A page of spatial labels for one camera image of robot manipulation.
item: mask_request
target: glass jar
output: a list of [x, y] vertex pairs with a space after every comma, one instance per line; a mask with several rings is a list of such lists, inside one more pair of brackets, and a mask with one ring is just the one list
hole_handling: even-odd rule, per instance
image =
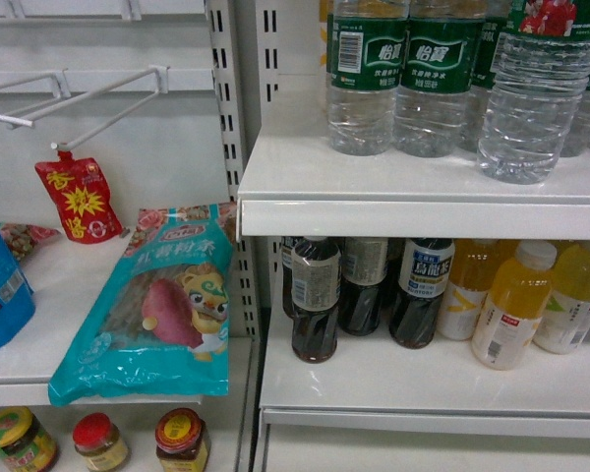
[[77, 423], [72, 440], [91, 472], [120, 470], [129, 459], [118, 427], [104, 413], [92, 413]]
[[164, 472], [203, 472], [209, 458], [206, 422], [190, 408], [166, 413], [155, 430], [156, 454]]
[[26, 406], [0, 411], [0, 459], [12, 472], [47, 472], [57, 461], [57, 442]]

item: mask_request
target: store shelf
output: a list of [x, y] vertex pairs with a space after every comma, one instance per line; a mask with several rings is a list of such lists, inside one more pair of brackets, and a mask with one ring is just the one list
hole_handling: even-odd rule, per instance
[[292, 322], [277, 280], [260, 407], [264, 424], [469, 435], [590, 438], [590, 334], [559, 356], [534, 344], [520, 366], [494, 371], [469, 342], [436, 336], [420, 350], [390, 337], [339, 333], [334, 355], [307, 364], [292, 352]]
[[590, 239], [590, 150], [530, 186], [484, 176], [461, 150], [344, 155], [317, 94], [283, 79], [239, 188], [243, 235]]
[[590, 440], [498, 438], [337, 428], [271, 426], [264, 464], [255, 471], [369, 470], [590, 472]]
[[[55, 408], [51, 406], [32, 407], [39, 418], [58, 442], [60, 457], [53, 472], [87, 471], [83, 459], [77, 455], [72, 443], [72, 430], [85, 415], [102, 411], [118, 426], [125, 442], [131, 448], [132, 456], [124, 472], [154, 472], [162, 470], [155, 456], [155, 426], [167, 411], [180, 406], [193, 408], [207, 424], [212, 441], [208, 470], [247, 471], [250, 464], [250, 444], [246, 442], [251, 432], [249, 411], [252, 409], [247, 391], [255, 375], [250, 375], [253, 361], [251, 338], [237, 338], [230, 344], [230, 392], [223, 397], [206, 397], [201, 405], [187, 403], [133, 404], [133, 405], [71, 405]], [[0, 461], [0, 472], [5, 471]]]

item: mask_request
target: black tea drink bottle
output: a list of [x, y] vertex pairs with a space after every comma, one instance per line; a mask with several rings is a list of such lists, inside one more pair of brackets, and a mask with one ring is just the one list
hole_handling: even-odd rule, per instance
[[419, 349], [433, 340], [452, 256], [451, 239], [406, 241], [389, 322], [391, 337], [401, 346]]
[[341, 252], [326, 237], [306, 236], [292, 251], [291, 346], [303, 361], [323, 362], [336, 349]]
[[387, 247], [387, 238], [345, 238], [338, 325], [349, 334], [370, 334], [380, 323]]

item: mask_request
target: red sauce packet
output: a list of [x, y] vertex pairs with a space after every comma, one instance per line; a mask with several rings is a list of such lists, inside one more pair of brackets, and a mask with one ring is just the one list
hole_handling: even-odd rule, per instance
[[109, 186], [93, 157], [75, 160], [69, 151], [58, 154], [58, 162], [38, 162], [35, 171], [57, 206], [66, 236], [93, 244], [120, 234], [122, 225], [109, 204]]

